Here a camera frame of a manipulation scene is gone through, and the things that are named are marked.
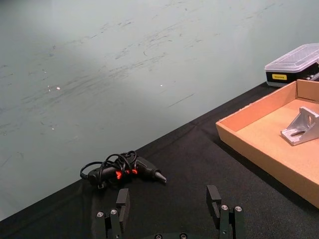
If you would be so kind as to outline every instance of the plastic storage box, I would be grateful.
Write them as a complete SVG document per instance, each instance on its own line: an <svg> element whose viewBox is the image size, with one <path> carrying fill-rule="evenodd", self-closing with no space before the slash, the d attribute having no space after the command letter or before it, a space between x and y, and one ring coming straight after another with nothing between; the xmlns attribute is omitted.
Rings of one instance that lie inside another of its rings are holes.
<svg viewBox="0 0 319 239"><path fill-rule="evenodd" d="M267 84L282 87L297 79L319 78L319 43L306 44L265 67Z"/></svg>

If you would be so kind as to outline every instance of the cardboard tray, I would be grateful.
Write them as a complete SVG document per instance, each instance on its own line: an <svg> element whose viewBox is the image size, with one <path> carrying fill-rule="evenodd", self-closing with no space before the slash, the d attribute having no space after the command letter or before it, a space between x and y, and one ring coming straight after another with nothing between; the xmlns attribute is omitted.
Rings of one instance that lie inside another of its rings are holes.
<svg viewBox="0 0 319 239"><path fill-rule="evenodd" d="M223 142L319 208L319 138L281 137L305 106L319 113L319 82L297 80L216 123Z"/></svg>

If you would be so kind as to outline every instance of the gray wall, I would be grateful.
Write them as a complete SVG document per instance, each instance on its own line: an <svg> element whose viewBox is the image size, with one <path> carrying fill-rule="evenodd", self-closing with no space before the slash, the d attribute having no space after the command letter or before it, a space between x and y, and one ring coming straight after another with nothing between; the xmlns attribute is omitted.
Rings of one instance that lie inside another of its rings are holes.
<svg viewBox="0 0 319 239"><path fill-rule="evenodd" d="M315 0L0 2L0 220L265 81Z"/></svg>

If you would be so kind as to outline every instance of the screw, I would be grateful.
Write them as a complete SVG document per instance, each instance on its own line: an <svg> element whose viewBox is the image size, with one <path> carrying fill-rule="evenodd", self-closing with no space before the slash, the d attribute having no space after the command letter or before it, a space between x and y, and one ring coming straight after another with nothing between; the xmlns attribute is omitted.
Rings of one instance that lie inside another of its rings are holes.
<svg viewBox="0 0 319 239"><path fill-rule="evenodd" d="M235 210L238 211L238 212L241 212L243 209L239 206L235 207Z"/></svg>
<svg viewBox="0 0 319 239"><path fill-rule="evenodd" d="M185 233L182 233L181 235L179 235L180 239L187 239L187 235Z"/></svg>
<svg viewBox="0 0 319 239"><path fill-rule="evenodd" d="M104 213L103 212L98 212L97 215L96 215L98 218L101 218L104 216Z"/></svg>

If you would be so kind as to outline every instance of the black table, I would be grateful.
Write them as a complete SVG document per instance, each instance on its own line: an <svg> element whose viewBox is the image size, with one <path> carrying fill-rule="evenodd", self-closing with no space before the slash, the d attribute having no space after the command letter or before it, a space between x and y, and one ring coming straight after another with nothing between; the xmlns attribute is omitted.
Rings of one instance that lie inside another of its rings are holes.
<svg viewBox="0 0 319 239"><path fill-rule="evenodd" d="M244 208L247 238L319 238L319 210L218 137L216 121L274 90L261 84L139 149L168 183L136 179L125 186L131 197L126 238L180 231L218 238L205 201L212 184L224 202ZM117 192L77 181L2 221L0 238L92 238L96 213L114 207Z"/></svg>

